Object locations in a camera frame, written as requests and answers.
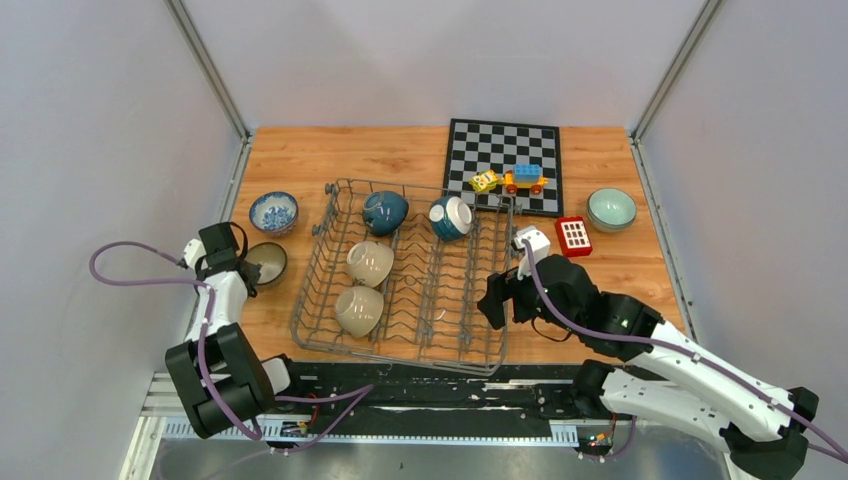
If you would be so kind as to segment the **dark patterned bowl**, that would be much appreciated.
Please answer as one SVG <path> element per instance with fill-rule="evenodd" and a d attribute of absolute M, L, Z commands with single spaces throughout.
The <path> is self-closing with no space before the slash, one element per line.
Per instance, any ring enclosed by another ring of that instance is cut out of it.
<path fill-rule="evenodd" d="M 251 247 L 247 252 L 246 260 L 258 267 L 256 285 L 260 288 L 277 284 L 288 266 L 286 250 L 274 242 L 263 242 Z"/>

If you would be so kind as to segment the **white blue floral bowl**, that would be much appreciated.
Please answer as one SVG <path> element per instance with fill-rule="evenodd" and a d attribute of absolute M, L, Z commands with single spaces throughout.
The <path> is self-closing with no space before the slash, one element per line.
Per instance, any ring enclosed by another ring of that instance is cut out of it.
<path fill-rule="evenodd" d="M 299 205 L 294 196 L 283 191 L 272 191 L 260 195 L 250 206 L 248 218 L 260 232 L 296 226 Z"/>

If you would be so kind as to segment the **grey wire dish rack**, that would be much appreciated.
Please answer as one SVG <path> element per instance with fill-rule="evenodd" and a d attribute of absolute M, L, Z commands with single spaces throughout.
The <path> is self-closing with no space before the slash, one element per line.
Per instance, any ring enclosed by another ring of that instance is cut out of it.
<path fill-rule="evenodd" d="M 385 301 L 377 325 L 356 339 L 338 324 L 334 304 L 355 285 L 345 268 L 348 251 L 372 239 L 362 213 L 366 198 L 397 193 L 409 204 L 399 228 L 382 238 L 395 254 L 377 286 Z M 514 198 L 498 193 L 463 198 L 472 212 L 463 238 L 444 242 L 427 218 L 448 195 L 438 187 L 341 178 L 325 187 L 329 198 L 312 233 L 315 245 L 290 322 L 294 342 L 307 350 L 489 376 L 507 353 L 507 330 L 493 329 L 478 310 L 490 274 L 513 265 Z"/>

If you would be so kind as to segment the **light teal checked bowl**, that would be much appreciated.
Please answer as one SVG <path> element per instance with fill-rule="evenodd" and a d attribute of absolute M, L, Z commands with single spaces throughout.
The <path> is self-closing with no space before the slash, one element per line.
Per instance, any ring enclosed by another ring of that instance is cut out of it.
<path fill-rule="evenodd" d="M 587 213 L 597 230 L 614 233 L 629 228 L 635 222 L 638 209 L 633 198 L 624 191 L 602 188 L 589 195 Z"/>

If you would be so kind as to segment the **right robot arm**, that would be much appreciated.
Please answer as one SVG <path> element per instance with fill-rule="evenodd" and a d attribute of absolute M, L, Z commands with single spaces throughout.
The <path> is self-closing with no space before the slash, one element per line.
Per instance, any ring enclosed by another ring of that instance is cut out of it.
<path fill-rule="evenodd" d="M 599 290 L 586 270 L 561 255 L 487 278 L 478 308 L 492 327 L 541 318 L 571 333 L 594 352 L 661 376 L 669 386 L 587 360 L 571 387 L 584 417 L 629 415 L 662 423 L 729 456 L 758 479 L 792 479 L 809 449 L 804 432 L 819 398 L 804 387 L 769 385 L 697 345 L 661 314 L 625 294 Z"/>

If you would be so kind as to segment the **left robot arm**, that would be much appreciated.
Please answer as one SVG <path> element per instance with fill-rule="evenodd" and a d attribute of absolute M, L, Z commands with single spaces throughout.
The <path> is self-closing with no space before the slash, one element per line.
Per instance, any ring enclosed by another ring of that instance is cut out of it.
<path fill-rule="evenodd" d="M 167 350 L 166 368 L 199 437 L 235 428 L 259 440 L 258 417 L 275 406 L 283 413 L 298 411 L 307 389 L 290 375 L 286 356 L 261 361 L 240 326 L 260 279 L 259 266 L 247 260 L 244 229 L 221 222 L 198 235 L 179 262 L 195 274 L 198 306 L 183 343 Z"/>

